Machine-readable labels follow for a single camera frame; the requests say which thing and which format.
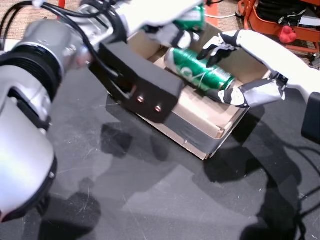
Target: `black cable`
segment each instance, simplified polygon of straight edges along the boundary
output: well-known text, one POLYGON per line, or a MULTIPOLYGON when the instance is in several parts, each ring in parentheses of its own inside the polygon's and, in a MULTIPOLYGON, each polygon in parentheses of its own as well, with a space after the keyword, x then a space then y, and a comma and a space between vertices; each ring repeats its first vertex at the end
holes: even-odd
POLYGON ((64 9, 62 7, 59 7, 59 6, 52 5, 50 3, 47 3, 47 4, 50 5, 52 8, 54 8, 56 10, 59 10, 60 12, 64 13, 67 16, 75 17, 75 18, 82 18, 82 19, 93 19, 93 18, 96 18, 99 15, 103 14, 103 12, 108 9, 108 6, 105 5, 105 3, 104 3, 102 10, 99 10, 98 12, 95 12, 95 13, 85 14, 85 13, 79 13, 79 12, 76 12, 76 11, 70 11, 70 10, 64 9))
MULTIPOLYGON (((17 4, 15 4, 14 6, 12 6, 8 12, 4 15, 1 25, 0 25, 0 36, 2 35, 3 32, 3 27, 5 25, 5 21, 8 18, 9 14, 16 10, 16 11, 20 11, 23 7, 26 6, 32 6, 32 1, 23 1, 23 2, 19 2, 17 4)), ((61 11, 60 8, 57 7, 52 7, 51 4, 49 3, 44 3, 41 6, 42 9, 45 9, 49 12, 51 12, 52 14, 56 15, 57 17, 60 17, 60 19, 62 19, 65 23, 67 23, 68 25, 70 25, 74 30, 76 30, 82 37, 83 43, 85 44, 85 46, 88 48, 90 54, 92 55, 92 57, 94 58, 94 60, 109 74, 108 77, 110 77, 111 79, 116 79, 118 78, 118 74, 112 70, 111 68, 109 68, 108 66, 105 65, 105 63, 99 58, 97 52, 95 51, 94 47, 91 45, 90 40, 88 39, 87 35, 84 33, 84 31, 78 26, 78 24, 76 24, 74 21, 72 21, 66 14, 63 13, 63 11, 61 11)), ((17 12, 15 12, 10 21, 9 22, 13 22, 15 16, 17 15, 17 12)))
POLYGON ((308 193, 304 194, 303 197, 300 199, 301 201, 311 197, 313 194, 316 194, 320 191, 320 186, 316 187, 315 189, 309 191, 308 193))
POLYGON ((67 23, 68 25, 70 25, 74 30, 76 30, 82 37, 83 43, 85 44, 85 46, 88 48, 90 54, 92 55, 92 57, 94 58, 94 60, 96 60, 96 62, 100 65, 100 67, 102 67, 108 74, 109 77, 111 79, 116 79, 118 78, 118 74, 112 70, 111 68, 109 68, 108 66, 105 65, 105 63, 99 58, 96 50, 94 49, 94 47, 91 45, 89 38, 87 37, 87 35, 84 33, 84 31, 78 26, 78 24, 76 24, 74 21, 72 21, 69 17, 67 17, 66 15, 64 15, 63 13, 59 12, 59 10, 52 8, 51 5, 49 3, 44 3, 41 8, 50 11, 51 13, 53 13, 54 15, 56 15, 57 17, 60 17, 65 23, 67 23))
POLYGON ((5 50, 5 45, 6 45, 6 40, 8 38, 8 34, 9 34, 9 30, 10 30, 10 26, 11 24, 13 23, 13 21, 15 20, 17 14, 20 12, 20 10, 22 10, 23 8, 18 8, 17 10, 15 10, 15 12, 12 14, 7 26, 6 26, 6 29, 5 29, 5 32, 4 32, 4 36, 2 38, 2 41, 0 43, 0 50, 1 51, 4 51, 5 50))
POLYGON ((219 0, 219 1, 212 1, 212 0, 207 0, 206 4, 210 7, 212 4, 219 4, 222 3, 224 0, 219 0))
POLYGON ((318 210, 319 208, 320 208, 320 202, 317 205, 313 206, 311 209, 301 213, 301 218, 305 218, 306 216, 318 210))

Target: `carpet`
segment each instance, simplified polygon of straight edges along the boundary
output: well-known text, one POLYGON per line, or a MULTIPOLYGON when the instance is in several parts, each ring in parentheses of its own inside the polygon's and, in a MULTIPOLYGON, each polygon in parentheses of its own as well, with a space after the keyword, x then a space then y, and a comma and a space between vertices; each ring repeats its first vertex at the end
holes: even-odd
MULTIPOLYGON (((3 15, 7 12, 7 10, 14 4, 21 2, 21 0, 2 0, 1 6, 0 6, 0 19, 2 19, 3 15)), ((58 5, 58 0, 49 0, 48 1, 51 4, 58 5)), ((69 10, 76 10, 79 6, 80 0, 66 0, 66 8, 69 10)), ((237 0, 225 0, 222 3, 218 4, 218 13, 219 16, 226 16, 231 15, 236 12, 237 8, 237 0)), ((10 32, 9 32, 9 39, 21 39, 23 37, 23 34, 25 32, 26 27, 29 23, 43 19, 44 17, 47 17, 48 19, 54 19, 55 16, 51 13, 49 13, 46 10, 37 10, 33 9, 32 7, 26 7, 23 9, 18 16, 16 17, 16 20, 14 21, 10 32)), ((230 31, 230 30, 237 30, 242 27, 241 21, 236 18, 226 18, 226 19, 219 19, 218 26, 223 31, 230 31)))

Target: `black bag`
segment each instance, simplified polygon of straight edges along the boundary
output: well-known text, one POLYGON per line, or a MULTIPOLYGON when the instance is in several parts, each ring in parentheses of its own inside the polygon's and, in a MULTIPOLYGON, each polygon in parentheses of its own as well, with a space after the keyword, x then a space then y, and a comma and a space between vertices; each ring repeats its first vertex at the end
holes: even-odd
POLYGON ((307 7, 299 0, 259 0, 256 12, 265 21, 296 27, 307 7))

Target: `screw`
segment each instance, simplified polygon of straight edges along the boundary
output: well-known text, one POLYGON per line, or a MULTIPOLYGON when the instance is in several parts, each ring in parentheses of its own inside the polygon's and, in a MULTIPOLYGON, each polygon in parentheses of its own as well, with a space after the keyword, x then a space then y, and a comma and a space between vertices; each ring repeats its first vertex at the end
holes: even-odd
POLYGON ((161 112, 162 112, 162 109, 161 109, 160 106, 156 106, 156 107, 155 107, 155 110, 156 110, 157 113, 161 113, 161 112))
POLYGON ((145 99, 143 96, 138 96, 137 101, 142 104, 145 102, 145 99))
POLYGON ((75 45, 71 45, 71 46, 70 46, 70 50, 73 51, 73 52, 75 52, 75 51, 77 51, 77 48, 76 48, 75 45))
POLYGON ((54 179, 56 177, 56 175, 53 172, 49 173, 49 178, 54 179))
POLYGON ((14 104, 16 105, 18 104, 18 99, 16 99, 15 97, 11 97, 11 100, 14 104))
POLYGON ((42 133, 43 135, 47 135, 47 131, 43 128, 39 129, 40 133, 42 133))

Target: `robot finger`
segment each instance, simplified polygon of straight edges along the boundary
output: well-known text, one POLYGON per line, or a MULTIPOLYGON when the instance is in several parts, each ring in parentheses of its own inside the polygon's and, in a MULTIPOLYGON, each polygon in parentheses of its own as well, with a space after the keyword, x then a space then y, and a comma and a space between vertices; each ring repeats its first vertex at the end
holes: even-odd
POLYGON ((164 27, 147 27, 145 33, 151 40, 168 48, 187 49, 200 39, 198 34, 183 30, 174 23, 164 27))
POLYGON ((215 102, 238 108, 253 108, 285 99, 281 85, 276 81, 261 79, 227 90, 211 89, 206 96, 215 102))
POLYGON ((217 47, 217 46, 215 46, 215 45, 210 45, 210 46, 208 46, 208 47, 204 47, 204 48, 201 50, 201 52, 198 54, 198 56, 197 56, 196 59, 198 59, 198 60, 203 60, 203 59, 205 59, 205 58, 209 55, 209 53, 210 53, 212 50, 214 50, 216 47, 217 47))
POLYGON ((228 58, 232 52, 233 51, 231 50, 220 50, 218 53, 212 53, 206 67, 213 67, 214 65, 218 64, 221 60, 228 58))

